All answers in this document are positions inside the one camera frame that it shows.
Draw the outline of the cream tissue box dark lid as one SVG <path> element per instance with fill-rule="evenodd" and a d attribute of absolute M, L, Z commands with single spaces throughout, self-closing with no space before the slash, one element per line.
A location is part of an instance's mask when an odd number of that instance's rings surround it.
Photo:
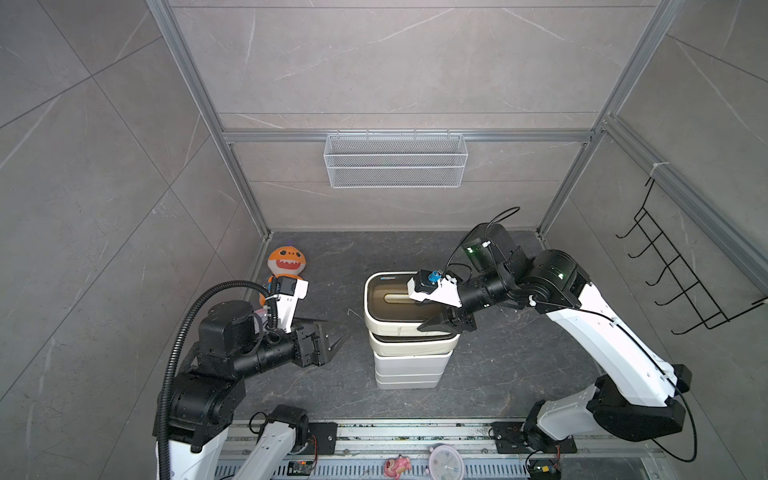
<path fill-rule="evenodd" d="M 371 349 L 381 357 L 443 355 L 455 349 L 460 334 L 437 336 L 383 336 L 369 333 Z"/>

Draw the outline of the cream tissue box brown lid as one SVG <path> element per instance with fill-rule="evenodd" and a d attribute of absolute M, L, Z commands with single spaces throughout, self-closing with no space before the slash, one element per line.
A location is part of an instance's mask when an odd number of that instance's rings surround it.
<path fill-rule="evenodd" d="M 408 295 L 407 283 L 415 271 L 379 272 L 365 283 L 364 319 L 369 331 L 385 337 L 432 337 L 443 331 L 422 332 L 418 327 L 438 316 L 442 304 L 420 303 Z"/>

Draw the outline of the white tissue box grey lid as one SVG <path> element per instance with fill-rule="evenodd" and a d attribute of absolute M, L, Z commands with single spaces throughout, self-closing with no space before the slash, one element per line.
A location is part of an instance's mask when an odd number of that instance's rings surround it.
<path fill-rule="evenodd" d="M 380 375 L 442 374 L 453 352 L 434 355 L 381 356 L 373 354 L 375 371 Z"/>

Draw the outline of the white tissue box wooden lid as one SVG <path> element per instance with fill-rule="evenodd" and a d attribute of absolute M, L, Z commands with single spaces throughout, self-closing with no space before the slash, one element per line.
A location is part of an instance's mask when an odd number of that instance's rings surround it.
<path fill-rule="evenodd" d="M 377 382 L 380 382 L 380 383 L 403 383 L 403 382 L 439 382 L 439 381 L 440 381 L 439 378 L 435 378 L 435 379 L 419 379 L 418 381 L 416 381 L 416 380 L 406 380 L 406 381 L 403 381 L 402 379 L 400 379 L 400 380 L 395 379 L 395 380 L 390 381 L 390 380 L 384 379 L 383 377 L 377 377 L 376 378 L 376 384 L 377 384 Z"/>

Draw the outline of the white tissue box grey top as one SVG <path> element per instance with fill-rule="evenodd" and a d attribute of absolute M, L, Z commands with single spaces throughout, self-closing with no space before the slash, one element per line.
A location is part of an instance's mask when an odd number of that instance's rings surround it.
<path fill-rule="evenodd" d="M 442 376 L 443 376 L 442 372 L 440 372 L 440 373 L 417 373 L 417 374 L 390 374 L 390 373 L 382 373 L 382 372 L 379 372 L 378 370 L 375 371 L 375 378 L 383 377 L 384 379 L 387 379 L 387 380 L 390 380 L 390 381 L 395 380 L 395 379 L 398 379 L 398 380 L 402 379 L 403 381 L 406 381 L 406 380 L 416 380 L 416 381 L 418 381 L 419 379 L 435 379 L 435 378 L 441 379 Z"/>

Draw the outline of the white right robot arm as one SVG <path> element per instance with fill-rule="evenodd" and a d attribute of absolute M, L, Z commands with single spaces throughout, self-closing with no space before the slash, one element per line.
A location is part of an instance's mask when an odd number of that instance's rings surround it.
<path fill-rule="evenodd" d="M 683 397 L 691 371 L 665 361 L 633 333 L 570 255 L 550 249 L 529 257 L 497 222 L 476 225 L 458 248 L 475 271 L 470 278 L 448 269 L 419 270 L 407 283 L 411 300 L 441 307 L 419 331 L 470 332 L 475 313 L 485 308 L 533 308 L 603 370 L 580 392 L 534 404 L 522 428 L 531 450 L 548 453 L 574 435 L 597 430 L 630 442 L 656 442 L 694 422 Z"/>

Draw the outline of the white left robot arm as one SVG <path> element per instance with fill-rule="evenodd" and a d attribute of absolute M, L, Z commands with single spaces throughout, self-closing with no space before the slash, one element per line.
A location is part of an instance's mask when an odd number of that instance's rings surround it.
<path fill-rule="evenodd" d="M 198 340 L 183 349 L 209 290 L 187 311 L 176 334 L 157 400 L 153 434 L 160 479 L 210 479 L 246 380 L 293 363 L 329 363 L 345 342 L 330 342 L 323 321 L 299 319 L 291 330 L 267 326 L 245 300 L 218 303 L 198 326 Z"/>

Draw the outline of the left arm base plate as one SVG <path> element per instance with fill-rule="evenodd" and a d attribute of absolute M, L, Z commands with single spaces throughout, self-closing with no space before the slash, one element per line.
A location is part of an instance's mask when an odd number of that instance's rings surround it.
<path fill-rule="evenodd" d="M 299 426 L 291 455 L 333 455 L 335 453 L 339 425 L 335 422 L 310 422 Z"/>

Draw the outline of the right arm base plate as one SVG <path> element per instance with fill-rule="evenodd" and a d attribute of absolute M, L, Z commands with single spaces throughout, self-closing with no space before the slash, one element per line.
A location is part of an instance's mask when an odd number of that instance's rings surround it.
<path fill-rule="evenodd" d="M 493 422 L 489 436 L 495 442 L 499 454 L 523 454 L 543 452 L 545 454 L 573 454 L 577 452 L 572 437 L 553 440 L 536 427 L 527 430 L 522 421 Z"/>

